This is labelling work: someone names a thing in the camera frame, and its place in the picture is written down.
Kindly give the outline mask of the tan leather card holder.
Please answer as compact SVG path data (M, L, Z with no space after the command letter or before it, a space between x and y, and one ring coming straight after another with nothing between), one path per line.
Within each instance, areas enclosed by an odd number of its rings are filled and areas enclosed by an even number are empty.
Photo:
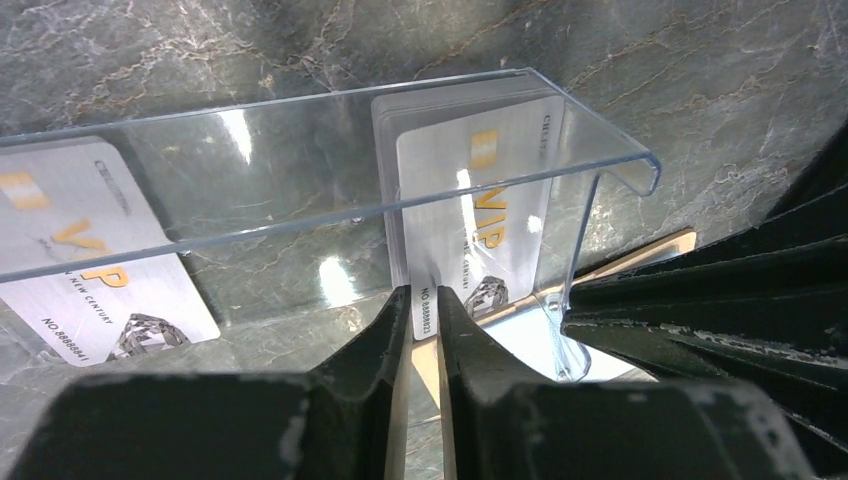
M675 256L685 255L695 249L697 233L686 229L671 234L640 250L626 255L589 275L591 280L619 273L630 267L640 267L652 263L662 263ZM638 322L636 312L640 309L634 302L622 305L585 306L575 309L565 317L558 328L560 332L577 331L579 328L593 328L597 325L633 325ZM548 331L547 316L539 310L527 310L513 313L502 319L481 323L484 331L494 335L518 359L531 368L552 376L553 341ZM624 361L624 356L612 355L610 347L599 350L589 347L584 360L586 373L581 382L602 381L655 381L644 370ZM434 400L439 399L439 359L437 341L428 339L412 350L412 365L421 376Z

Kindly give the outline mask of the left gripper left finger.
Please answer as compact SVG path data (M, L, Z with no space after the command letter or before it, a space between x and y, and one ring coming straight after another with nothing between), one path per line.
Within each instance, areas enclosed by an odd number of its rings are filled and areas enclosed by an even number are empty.
M412 290L306 372L84 377L39 420L13 479L400 479Z

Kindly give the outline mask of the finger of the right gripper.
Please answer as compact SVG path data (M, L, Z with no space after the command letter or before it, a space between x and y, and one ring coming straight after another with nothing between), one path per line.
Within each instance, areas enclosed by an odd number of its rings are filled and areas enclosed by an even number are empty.
M847 351L802 351L672 324L577 318L564 335L661 380L734 380L762 390L819 477L847 474Z
M672 324L802 351L847 349L847 128L760 224L666 262L574 287L568 312L636 303Z

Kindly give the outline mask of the clear acrylic card stand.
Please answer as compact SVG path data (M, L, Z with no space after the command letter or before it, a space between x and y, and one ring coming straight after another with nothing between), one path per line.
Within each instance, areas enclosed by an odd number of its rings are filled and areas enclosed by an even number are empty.
M76 367L1 298L1 380L45 371L43 388L92 370L264 369L293 351L315 362L363 330L399 286L392 279L372 102L381 95L516 75L565 100L557 165L532 292L474 320L547 316L559 381L579 380L587 350L560 334L578 255L603 176L650 195L655 155L538 72L506 70L309 95L5 138L5 147L96 136L114 146L220 334L158 352Z

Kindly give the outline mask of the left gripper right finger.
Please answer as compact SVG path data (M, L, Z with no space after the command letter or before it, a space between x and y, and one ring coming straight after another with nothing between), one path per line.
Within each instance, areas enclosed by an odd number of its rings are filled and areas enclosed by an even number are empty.
M810 479L771 399L735 381L556 383L440 287L449 479Z

